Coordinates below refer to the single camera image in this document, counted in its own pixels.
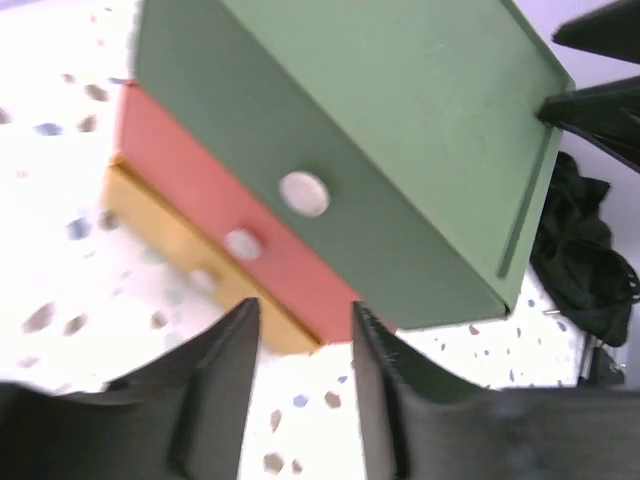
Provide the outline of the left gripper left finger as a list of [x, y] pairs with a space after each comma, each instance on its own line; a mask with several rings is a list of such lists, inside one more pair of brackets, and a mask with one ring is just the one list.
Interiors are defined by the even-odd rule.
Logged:
[[247, 298], [102, 392], [2, 383], [2, 478], [236, 478], [259, 332], [259, 302]]

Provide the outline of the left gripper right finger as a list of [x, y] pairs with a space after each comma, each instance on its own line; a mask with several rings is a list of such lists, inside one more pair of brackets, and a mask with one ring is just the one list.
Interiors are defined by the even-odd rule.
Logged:
[[370, 479], [636, 479], [639, 393], [491, 390], [468, 382], [352, 305], [352, 351]]

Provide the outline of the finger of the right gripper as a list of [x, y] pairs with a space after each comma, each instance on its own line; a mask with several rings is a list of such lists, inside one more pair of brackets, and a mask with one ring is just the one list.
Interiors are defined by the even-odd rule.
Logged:
[[639, 62], [639, 0], [613, 3], [561, 25], [554, 43], [630, 63]]
[[639, 78], [631, 77], [550, 96], [537, 117], [638, 171], [639, 110]]

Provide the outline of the yellow drawer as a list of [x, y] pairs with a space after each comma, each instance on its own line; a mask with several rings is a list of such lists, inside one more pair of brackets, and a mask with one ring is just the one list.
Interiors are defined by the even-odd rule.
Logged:
[[120, 155], [106, 168], [103, 200], [121, 222], [220, 307], [229, 310], [246, 297], [258, 298], [261, 338], [272, 352], [312, 354], [322, 347], [286, 307], [142, 181]]

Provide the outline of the green drawer box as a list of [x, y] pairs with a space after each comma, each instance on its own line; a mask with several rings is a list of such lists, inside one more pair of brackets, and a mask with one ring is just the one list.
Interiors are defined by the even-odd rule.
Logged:
[[573, 80], [511, 1], [148, 1], [136, 85], [402, 329], [508, 314]]

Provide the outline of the orange drawer box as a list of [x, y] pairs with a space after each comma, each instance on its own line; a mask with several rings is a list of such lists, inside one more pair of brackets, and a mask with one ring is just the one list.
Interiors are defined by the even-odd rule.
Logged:
[[116, 155], [322, 345], [350, 340], [356, 292], [132, 83], [123, 89]]

